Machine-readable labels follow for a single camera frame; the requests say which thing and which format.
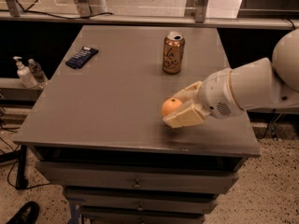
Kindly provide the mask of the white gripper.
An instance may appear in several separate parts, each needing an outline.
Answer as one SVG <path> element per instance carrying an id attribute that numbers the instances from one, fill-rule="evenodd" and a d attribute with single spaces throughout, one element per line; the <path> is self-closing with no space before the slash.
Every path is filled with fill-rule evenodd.
<path id="1" fill-rule="evenodd" d="M 232 88 L 231 68 L 213 73 L 202 81 L 178 91 L 174 98 L 182 102 L 176 111 L 163 117 L 171 128 L 189 127 L 203 124 L 207 116 L 228 119 L 239 116 L 243 109 L 235 100 Z"/>

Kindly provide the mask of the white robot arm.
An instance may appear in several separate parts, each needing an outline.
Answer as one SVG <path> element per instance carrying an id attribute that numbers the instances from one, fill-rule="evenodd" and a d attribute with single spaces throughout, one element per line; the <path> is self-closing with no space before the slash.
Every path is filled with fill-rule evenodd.
<path id="1" fill-rule="evenodd" d="M 225 68 L 175 93 L 181 101 L 163 116 L 172 128 L 196 126 L 209 116 L 228 119 L 258 108 L 298 106 L 299 30 L 284 35 L 275 45 L 272 57 Z"/>

